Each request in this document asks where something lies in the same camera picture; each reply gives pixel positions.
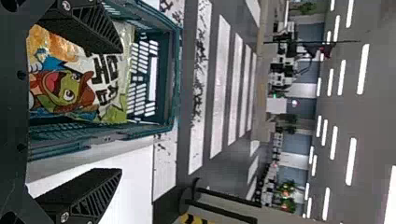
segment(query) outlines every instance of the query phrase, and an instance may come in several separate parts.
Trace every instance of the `chip bag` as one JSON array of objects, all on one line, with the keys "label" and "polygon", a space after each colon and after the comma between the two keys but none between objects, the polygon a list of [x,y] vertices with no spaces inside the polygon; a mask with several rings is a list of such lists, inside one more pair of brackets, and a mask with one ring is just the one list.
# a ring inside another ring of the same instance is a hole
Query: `chip bag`
[{"label": "chip bag", "polygon": [[114,22],[122,54],[92,54],[35,25],[27,38],[31,119],[126,122],[134,27]]}]

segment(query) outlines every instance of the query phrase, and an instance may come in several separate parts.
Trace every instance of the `ceiling light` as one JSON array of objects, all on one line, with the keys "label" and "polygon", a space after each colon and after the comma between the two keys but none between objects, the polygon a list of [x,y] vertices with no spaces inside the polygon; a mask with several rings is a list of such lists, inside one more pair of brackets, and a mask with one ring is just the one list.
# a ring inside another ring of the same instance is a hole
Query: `ceiling light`
[{"label": "ceiling light", "polygon": [[326,43],[330,44],[330,41],[332,41],[332,32],[328,31],[327,32],[327,37],[326,37]]},{"label": "ceiling light", "polygon": [[320,137],[320,128],[321,128],[321,115],[318,116],[317,137]]},{"label": "ceiling light", "polygon": [[335,8],[335,0],[331,0],[330,2],[330,11],[334,11]]},{"label": "ceiling light", "polygon": [[347,5],[346,28],[349,28],[350,25],[352,24],[353,3],[354,3],[354,0],[349,0],[349,3]]},{"label": "ceiling light", "polygon": [[330,148],[330,160],[334,160],[335,157],[335,148],[337,147],[337,135],[338,135],[338,127],[332,127],[332,146]]},{"label": "ceiling light", "polygon": [[312,176],[315,176],[315,174],[317,173],[317,163],[318,163],[318,156],[315,155],[314,156],[314,161],[313,161],[313,164],[312,164],[312,172],[311,172]]},{"label": "ceiling light", "polygon": [[309,195],[309,183],[306,183],[306,185],[305,185],[305,196],[304,196],[305,200],[308,200],[308,195]]},{"label": "ceiling light", "polygon": [[322,211],[322,218],[325,221],[327,220],[327,215],[329,213],[329,201],[330,201],[330,189],[326,188],[326,192],[324,194],[323,211]]},{"label": "ceiling light", "polygon": [[359,71],[359,81],[358,81],[358,91],[357,91],[358,95],[362,95],[364,91],[364,81],[366,79],[369,50],[370,50],[369,44],[365,44],[361,50],[361,69]]},{"label": "ceiling light", "polygon": [[340,19],[341,19],[340,15],[337,15],[335,17],[334,36],[332,37],[332,40],[334,42],[337,42],[337,40],[338,40],[338,31],[340,29]]},{"label": "ceiling light", "polygon": [[314,158],[314,147],[311,147],[310,149],[309,149],[309,164],[312,164],[312,159]]},{"label": "ceiling light", "polygon": [[330,69],[329,83],[327,84],[327,96],[332,96],[332,78],[334,77],[334,69]]},{"label": "ceiling light", "polygon": [[329,121],[327,119],[325,119],[323,121],[323,133],[322,133],[322,141],[321,144],[324,147],[326,145],[326,135],[327,135],[327,125],[328,125]]},{"label": "ceiling light", "polygon": [[321,77],[318,78],[317,97],[320,96],[320,87],[321,87]]},{"label": "ceiling light", "polygon": [[388,192],[387,210],[385,212],[384,224],[396,222],[396,166],[392,166]]},{"label": "ceiling light", "polygon": [[350,186],[352,184],[353,167],[355,165],[356,145],[358,140],[351,138],[349,143],[349,155],[347,158],[346,166],[346,184]]},{"label": "ceiling light", "polygon": [[306,218],[311,218],[312,198],[308,199],[308,205],[306,206]]},{"label": "ceiling light", "polygon": [[346,74],[346,66],[347,66],[347,61],[343,60],[341,61],[341,67],[340,67],[340,79],[338,80],[338,95],[343,94],[343,88],[344,88],[344,76]]}]

